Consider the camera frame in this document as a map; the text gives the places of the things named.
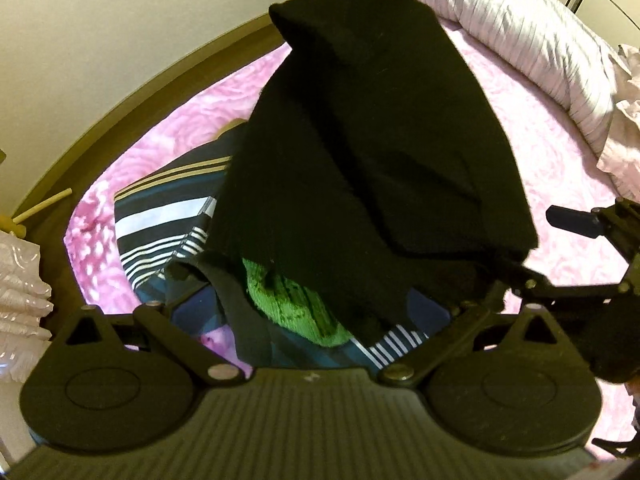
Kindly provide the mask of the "black knit sweater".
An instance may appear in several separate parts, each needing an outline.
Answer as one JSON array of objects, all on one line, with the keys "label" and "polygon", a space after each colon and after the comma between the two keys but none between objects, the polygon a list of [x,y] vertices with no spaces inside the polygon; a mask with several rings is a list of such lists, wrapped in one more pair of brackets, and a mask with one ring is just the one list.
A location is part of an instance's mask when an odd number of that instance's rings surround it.
[{"label": "black knit sweater", "polygon": [[232,156],[208,249],[316,292],[375,344],[409,292],[480,301],[538,237],[480,84],[419,0],[288,0],[290,54]]}]

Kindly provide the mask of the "green knit garment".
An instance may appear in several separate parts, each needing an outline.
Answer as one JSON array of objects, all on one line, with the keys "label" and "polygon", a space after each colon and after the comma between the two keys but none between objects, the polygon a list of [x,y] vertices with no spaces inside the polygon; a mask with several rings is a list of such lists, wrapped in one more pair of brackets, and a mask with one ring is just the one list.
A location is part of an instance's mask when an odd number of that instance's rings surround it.
[{"label": "green knit garment", "polygon": [[352,339],[318,292],[270,266],[247,259],[243,266],[250,299],[271,322],[323,348],[339,347]]}]

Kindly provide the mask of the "wooden stick tool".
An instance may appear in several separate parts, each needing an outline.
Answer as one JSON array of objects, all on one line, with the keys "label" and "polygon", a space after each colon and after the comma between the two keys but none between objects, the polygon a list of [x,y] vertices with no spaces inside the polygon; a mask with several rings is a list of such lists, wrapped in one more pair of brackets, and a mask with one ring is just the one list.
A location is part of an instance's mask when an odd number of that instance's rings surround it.
[{"label": "wooden stick tool", "polygon": [[58,192],[51,197],[46,198],[42,202],[35,204],[29,209],[25,210],[21,214],[18,214],[16,217],[7,217],[2,216],[0,221],[0,230],[2,232],[13,235],[21,240],[24,240],[26,237],[26,226],[24,226],[24,222],[36,214],[39,214],[40,211],[43,211],[56,203],[64,200],[64,198],[71,196],[73,194],[72,188],[66,188],[65,190]]}]

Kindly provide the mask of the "pink ruffled fabric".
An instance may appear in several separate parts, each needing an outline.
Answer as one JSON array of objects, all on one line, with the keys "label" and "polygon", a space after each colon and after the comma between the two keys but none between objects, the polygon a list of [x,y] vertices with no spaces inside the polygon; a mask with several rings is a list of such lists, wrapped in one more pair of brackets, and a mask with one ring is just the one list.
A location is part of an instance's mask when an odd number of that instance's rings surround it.
[{"label": "pink ruffled fabric", "polygon": [[1,232],[1,381],[26,382],[50,344],[40,321],[53,310],[40,247]]}]

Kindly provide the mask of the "grey ribbed pillow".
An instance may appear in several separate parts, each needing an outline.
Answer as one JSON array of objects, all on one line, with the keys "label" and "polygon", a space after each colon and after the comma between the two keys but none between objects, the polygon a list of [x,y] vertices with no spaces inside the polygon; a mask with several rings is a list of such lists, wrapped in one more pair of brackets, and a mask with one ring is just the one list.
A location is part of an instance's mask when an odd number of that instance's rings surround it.
[{"label": "grey ribbed pillow", "polygon": [[613,132],[617,52],[559,0],[419,0],[561,105],[601,157]]}]

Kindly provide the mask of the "pink floral blanket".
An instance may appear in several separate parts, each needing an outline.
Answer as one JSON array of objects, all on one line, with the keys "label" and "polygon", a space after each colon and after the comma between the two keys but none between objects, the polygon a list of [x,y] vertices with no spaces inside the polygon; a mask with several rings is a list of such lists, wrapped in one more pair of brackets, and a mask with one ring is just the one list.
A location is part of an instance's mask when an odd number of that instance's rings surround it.
[{"label": "pink floral blanket", "polygon": [[[577,127],[558,104],[459,25],[443,22],[442,28],[483,86],[518,161],[539,235],[539,246],[527,266],[558,285],[618,281],[626,263],[604,238],[590,240],[552,228],[546,220],[551,205],[588,210],[614,202],[613,185],[594,166]],[[64,245],[89,304],[110,313],[128,313],[138,303],[119,260],[115,193],[213,140],[233,119],[247,117],[288,52],[287,44],[277,42],[216,84],[191,92],[189,101],[159,118],[144,114],[144,126],[122,120],[96,144],[97,155],[81,156],[99,174],[70,216]],[[107,160],[100,162],[98,156]]]}]

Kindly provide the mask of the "dark striped garment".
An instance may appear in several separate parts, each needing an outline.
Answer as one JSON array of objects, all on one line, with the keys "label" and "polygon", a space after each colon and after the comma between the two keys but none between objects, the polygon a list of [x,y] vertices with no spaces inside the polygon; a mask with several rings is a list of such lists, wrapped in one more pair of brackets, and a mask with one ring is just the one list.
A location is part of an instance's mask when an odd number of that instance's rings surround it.
[{"label": "dark striped garment", "polygon": [[296,315],[262,310],[253,302],[272,293],[251,278],[229,287],[229,300],[182,260],[200,254],[213,220],[216,196],[224,183],[224,167],[244,133],[232,122],[212,142],[176,158],[149,176],[117,192],[115,235],[120,263],[134,293],[142,301],[171,308],[171,321],[192,336],[215,330],[232,333],[238,359],[252,367],[365,367],[372,373],[404,356],[450,321],[449,313],[413,290],[408,296],[416,328],[399,326],[372,347],[335,326],[340,344],[323,347],[296,333],[310,330]]}]

